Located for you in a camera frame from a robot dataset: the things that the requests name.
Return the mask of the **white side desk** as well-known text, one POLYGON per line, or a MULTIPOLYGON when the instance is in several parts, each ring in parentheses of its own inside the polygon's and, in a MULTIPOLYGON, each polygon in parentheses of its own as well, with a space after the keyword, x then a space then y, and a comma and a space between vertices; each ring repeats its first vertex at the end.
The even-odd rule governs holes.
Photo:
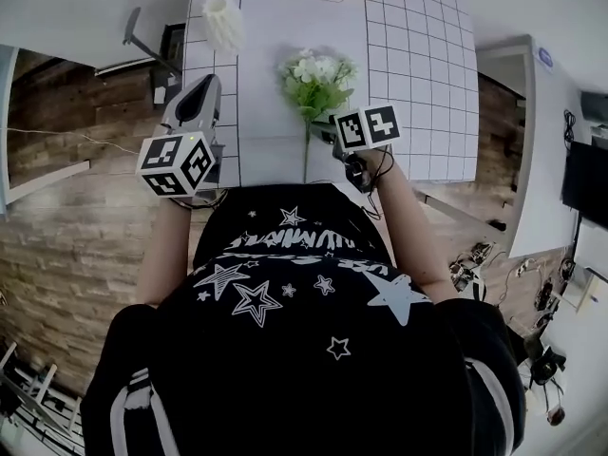
POLYGON ((522 161, 511 217, 503 233, 509 257, 528 257, 569 245, 577 212, 561 201, 567 148, 564 112, 576 117, 575 138, 586 142, 580 90, 555 60, 548 69, 529 35, 476 50, 478 72, 525 98, 522 161))

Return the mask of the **black box device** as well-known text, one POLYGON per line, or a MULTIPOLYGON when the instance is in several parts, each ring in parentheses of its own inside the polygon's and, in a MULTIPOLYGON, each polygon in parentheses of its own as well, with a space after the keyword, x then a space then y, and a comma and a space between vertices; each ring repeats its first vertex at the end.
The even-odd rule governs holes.
POLYGON ((608 94, 582 91, 580 106, 586 121, 608 125, 608 94))

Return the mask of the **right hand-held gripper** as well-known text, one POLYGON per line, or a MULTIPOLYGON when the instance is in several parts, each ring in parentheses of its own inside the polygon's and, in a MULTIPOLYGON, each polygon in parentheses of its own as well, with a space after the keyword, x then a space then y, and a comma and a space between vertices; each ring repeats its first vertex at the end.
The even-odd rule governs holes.
POLYGON ((331 115, 327 122, 316 121, 315 127, 313 135, 323 143, 333 144, 333 157, 344 164, 348 182, 360 193, 372 191, 376 174, 356 153, 391 147, 401 139, 401 126, 392 104, 369 105, 331 115))

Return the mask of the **white ribbed vase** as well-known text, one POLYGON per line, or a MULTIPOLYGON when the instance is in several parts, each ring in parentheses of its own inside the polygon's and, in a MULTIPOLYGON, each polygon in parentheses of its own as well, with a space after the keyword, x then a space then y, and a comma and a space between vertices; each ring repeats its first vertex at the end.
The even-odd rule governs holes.
POLYGON ((245 32, 242 13, 234 0, 205 0, 201 8, 203 29, 211 48, 217 52, 238 55, 245 32))

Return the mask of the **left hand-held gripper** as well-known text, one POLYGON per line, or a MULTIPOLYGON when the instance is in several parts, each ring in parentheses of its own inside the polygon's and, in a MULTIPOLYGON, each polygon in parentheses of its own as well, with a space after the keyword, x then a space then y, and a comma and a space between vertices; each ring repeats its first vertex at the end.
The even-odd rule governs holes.
POLYGON ((221 82, 207 74, 186 85, 167 105, 153 135, 142 142, 138 178, 156 196, 192 198, 219 183, 223 146, 216 141, 221 82))

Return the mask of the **black monitor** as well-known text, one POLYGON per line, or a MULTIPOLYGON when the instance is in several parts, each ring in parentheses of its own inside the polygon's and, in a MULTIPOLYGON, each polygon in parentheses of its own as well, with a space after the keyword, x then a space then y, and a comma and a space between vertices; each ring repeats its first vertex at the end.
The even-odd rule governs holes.
POLYGON ((608 230, 608 150, 572 142, 561 189, 564 205, 608 230))

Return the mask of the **person's left forearm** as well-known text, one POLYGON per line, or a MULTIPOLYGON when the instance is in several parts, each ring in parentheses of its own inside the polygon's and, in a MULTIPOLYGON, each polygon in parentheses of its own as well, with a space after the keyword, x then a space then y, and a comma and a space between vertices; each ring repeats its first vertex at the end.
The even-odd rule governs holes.
POLYGON ((136 286, 140 304, 160 305, 186 279, 192 210, 161 199, 136 286))

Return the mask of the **person's right forearm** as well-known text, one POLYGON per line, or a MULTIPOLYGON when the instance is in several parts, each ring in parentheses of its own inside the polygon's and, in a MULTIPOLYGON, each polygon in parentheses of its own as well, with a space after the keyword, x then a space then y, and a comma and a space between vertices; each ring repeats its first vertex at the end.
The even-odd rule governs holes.
POLYGON ((385 150, 366 153, 396 266, 434 303, 458 297, 447 260, 405 174, 385 150))

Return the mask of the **person's black star-print clothing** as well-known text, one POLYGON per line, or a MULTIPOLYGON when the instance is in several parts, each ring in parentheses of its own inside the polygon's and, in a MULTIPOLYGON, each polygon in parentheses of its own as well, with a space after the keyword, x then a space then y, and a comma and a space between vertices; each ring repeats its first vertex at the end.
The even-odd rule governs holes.
POLYGON ((116 314, 81 413, 86 456, 510 456, 525 399, 495 307, 429 299, 336 187, 276 185, 116 314))

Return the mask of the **white grid cloth table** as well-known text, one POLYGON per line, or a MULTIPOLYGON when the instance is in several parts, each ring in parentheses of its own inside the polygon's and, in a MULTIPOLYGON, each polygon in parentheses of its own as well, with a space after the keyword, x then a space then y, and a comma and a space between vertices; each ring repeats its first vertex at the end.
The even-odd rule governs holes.
MULTIPOLYGON (((245 32, 238 55, 213 50, 189 0, 183 78, 219 76, 218 187, 303 182, 305 127, 284 97, 278 67, 302 49, 357 66, 347 108, 394 106, 393 155, 415 181, 472 181, 479 132, 471 20, 457 0, 234 0, 245 32)), ((312 137, 308 181, 345 179, 329 146, 312 137)))

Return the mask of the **white green flowers bunch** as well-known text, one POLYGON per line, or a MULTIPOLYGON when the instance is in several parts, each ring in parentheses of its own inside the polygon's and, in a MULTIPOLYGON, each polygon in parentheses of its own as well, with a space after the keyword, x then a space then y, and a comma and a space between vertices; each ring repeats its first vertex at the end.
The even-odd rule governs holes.
POLYGON ((305 126, 302 179, 307 182, 313 123, 349 102, 357 66, 346 56, 302 49, 278 67, 278 75, 284 97, 305 126))

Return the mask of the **grey black floor stand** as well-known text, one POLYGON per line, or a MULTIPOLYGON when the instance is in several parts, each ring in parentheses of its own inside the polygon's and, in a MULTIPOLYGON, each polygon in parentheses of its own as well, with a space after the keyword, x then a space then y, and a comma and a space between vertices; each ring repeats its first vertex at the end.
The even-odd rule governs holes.
POLYGON ((134 8, 129 15, 124 30, 123 45, 125 47, 135 47, 143 52, 145 56, 115 65, 96 68, 94 70, 96 77, 109 76, 123 71, 151 66, 161 66, 168 71, 170 76, 176 78, 182 75, 182 51, 186 25, 184 23, 166 25, 161 36, 160 50, 155 51, 145 44, 135 33, 141 10, 141 8, 134 8))

